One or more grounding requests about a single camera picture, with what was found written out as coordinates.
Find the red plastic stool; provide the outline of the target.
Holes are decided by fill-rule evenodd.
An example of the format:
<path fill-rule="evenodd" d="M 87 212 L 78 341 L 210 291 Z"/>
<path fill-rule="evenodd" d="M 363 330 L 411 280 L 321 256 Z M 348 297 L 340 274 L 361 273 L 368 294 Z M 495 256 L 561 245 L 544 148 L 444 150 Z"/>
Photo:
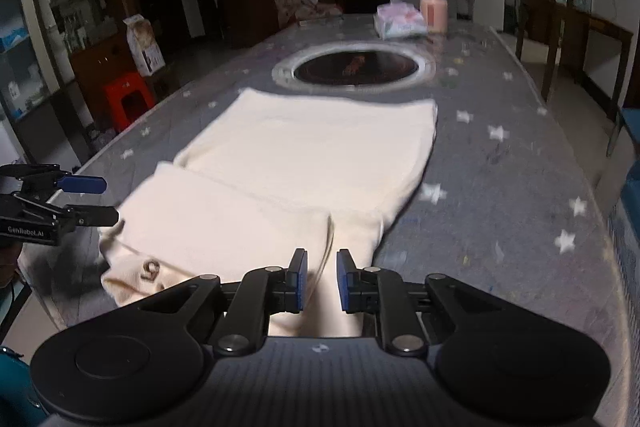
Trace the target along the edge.
<path fill-rule="evenodd" d="M 138 72 L 125 72 L 104 84 L 103 92 L 117 132 L 123 132 L 155 106 L 154 95 Z"/>

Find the cream knit sweater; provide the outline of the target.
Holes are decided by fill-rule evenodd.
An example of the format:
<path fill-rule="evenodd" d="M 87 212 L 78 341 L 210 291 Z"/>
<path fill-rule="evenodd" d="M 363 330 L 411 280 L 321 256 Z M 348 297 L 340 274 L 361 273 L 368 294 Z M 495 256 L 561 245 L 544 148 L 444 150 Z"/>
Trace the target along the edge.
<path fill-rule="evenodd" d="M 203 274 L 237 282 L 308 255 L 304 309 L 273 315 L 275 336 L 352 337 L 336 255 L 370 265 L 419 186 L 436 135 L 433 100 L 399 104 L 253 89 L 173 160 L 160 162 L 100 233 L 101 283 L 126 306 Z"/>

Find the dark display shelf cabinet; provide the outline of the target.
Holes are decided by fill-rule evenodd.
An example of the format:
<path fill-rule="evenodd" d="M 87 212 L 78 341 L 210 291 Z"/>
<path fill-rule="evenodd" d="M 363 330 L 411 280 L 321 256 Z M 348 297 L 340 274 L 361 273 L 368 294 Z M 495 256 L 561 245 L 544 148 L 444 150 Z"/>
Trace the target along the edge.
<path fill-rule="evenodd" d="M 143 77 L 155 106 L 277 29 L 274 0 L 1 0 L 2 129 L 26 160 L 77 167 L 120 133 L 103 86 L 138 72 L 124 24 L 136 14 L 165 61 Z"/>

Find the pink tissue pack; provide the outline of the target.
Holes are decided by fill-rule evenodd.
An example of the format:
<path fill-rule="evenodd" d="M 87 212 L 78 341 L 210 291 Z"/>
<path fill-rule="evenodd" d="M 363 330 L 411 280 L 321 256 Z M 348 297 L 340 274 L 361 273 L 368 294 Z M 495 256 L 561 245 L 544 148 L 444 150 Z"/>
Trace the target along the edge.
<path fill-rule="evenodd" d="M 421 12 L 404 0 L 390 0 L 378 6 L 374 28 L 382 40 L 424 37 L 428 34 Z"/>

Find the round induction cooktop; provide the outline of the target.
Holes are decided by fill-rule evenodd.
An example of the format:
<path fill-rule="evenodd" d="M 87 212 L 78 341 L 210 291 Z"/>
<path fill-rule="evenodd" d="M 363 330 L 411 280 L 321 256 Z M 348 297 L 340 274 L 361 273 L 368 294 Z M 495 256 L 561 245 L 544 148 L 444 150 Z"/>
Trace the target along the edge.
<path fill-rule="evenodd" d="M 378 94 L 434 79 L 434 56 L 411 43 L 344 41 L 318 44 L 285 57 L 271 78 L 281 88 L 312 94 Z"/>

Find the polka dot play tent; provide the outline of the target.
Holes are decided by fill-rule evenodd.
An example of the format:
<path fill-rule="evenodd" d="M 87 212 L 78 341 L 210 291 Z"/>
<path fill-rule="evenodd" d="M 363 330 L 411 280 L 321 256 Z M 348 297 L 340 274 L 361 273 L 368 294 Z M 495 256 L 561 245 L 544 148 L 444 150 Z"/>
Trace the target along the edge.
<path fill-rule="evenodd" d="M 281 29 L 303 20 L 318 20 L 340 16 L 342 9 L 333 3 L 314 3 L 311 0 L 274 0 Z"/>

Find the white paper milk carton box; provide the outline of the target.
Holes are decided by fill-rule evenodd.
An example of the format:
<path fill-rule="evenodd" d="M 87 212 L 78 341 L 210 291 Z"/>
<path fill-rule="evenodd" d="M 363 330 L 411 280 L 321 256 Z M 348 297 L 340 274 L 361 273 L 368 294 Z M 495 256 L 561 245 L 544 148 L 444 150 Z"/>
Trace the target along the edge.
<path fill-rule="evenodd" d="M 142 77 L 153 76 L 165 66 L 165 61 L 151 23 L 136 14 L 126 18 L 124 24 L 128 46 L 139 74 Z"/>

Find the dark wooden side table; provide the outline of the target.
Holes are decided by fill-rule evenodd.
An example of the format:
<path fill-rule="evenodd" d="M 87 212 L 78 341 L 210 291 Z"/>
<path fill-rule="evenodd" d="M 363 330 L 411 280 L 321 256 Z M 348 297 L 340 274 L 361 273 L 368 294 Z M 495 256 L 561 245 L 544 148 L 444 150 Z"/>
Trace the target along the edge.
<path fill-rule="evenodd" d="M 622 94 L 634 33 L 599 15 L 576 9 L 574 6 L 552 0 L 520 0 L 515 47 L 515 56 L 519 61 L 522 59 L 526 26 L 530 20 L 544 20 L 548 29 L 548 51 L 540 88 L 545 102 L 549 100 L 551 93 L 558 56 L 561 57 L 560 72 L 572 76 L 579 83 L 587 81 L 588 89 L 599 90 L 584 71 L 589 36 L 595 32 L 620 44 L 620 59 L 612 94 L 596 94 L 596 101 L 605 111 L 605 115 L 608 119 L 616 121 L 620 113 L 618 102 Z"/>

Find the pink thermos bottle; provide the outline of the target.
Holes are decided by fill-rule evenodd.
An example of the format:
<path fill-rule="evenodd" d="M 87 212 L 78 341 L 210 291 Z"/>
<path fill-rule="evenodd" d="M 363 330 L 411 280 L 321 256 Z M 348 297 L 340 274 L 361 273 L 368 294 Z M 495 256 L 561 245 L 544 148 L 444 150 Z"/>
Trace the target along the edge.
<path fill-rule="evenodd" d="M 420 0 L 420 11 L 429 32 L 446 34 L 448 30 L 447 0 Z"/>

